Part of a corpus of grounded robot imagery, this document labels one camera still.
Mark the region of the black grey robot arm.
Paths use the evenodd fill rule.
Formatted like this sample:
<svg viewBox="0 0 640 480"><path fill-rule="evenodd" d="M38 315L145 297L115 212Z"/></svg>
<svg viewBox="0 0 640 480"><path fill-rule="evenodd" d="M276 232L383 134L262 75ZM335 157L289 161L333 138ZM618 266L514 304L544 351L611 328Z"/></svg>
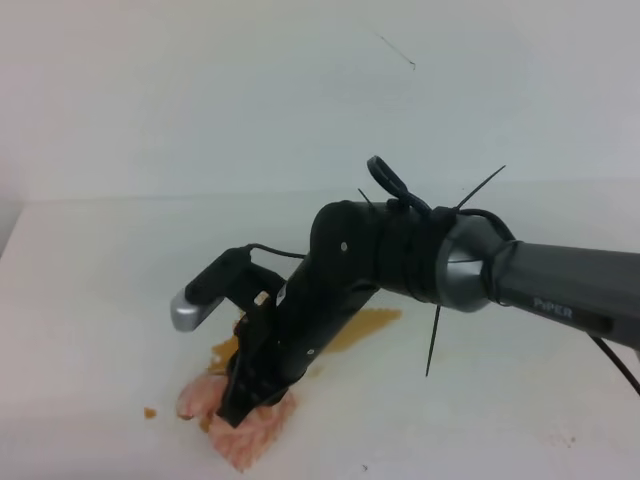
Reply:
<svg viewBox="0 0 640 480"><path fill-rule="evenodd" d="M479 210L341 201L318 213L288 279L255 265L246 246L219 264L222 293L247 314L219 408L232 426L278 403L380 290L461 312L512 306L639 345L637 254L526 243Z"/></svg>

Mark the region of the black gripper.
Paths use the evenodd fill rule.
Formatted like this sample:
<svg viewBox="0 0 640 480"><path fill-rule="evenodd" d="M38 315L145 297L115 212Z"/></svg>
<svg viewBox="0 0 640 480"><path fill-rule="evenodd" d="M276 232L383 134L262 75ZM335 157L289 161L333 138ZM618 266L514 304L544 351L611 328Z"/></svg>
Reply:
<svg viewBox="0 0 640 480"><path fill-rule="evenodd" d="M379 287L349 254L308 253L274 298L235 328L239 351L226 370L216 415L239 427L258 407L281 402L290 387Z"/></svg>

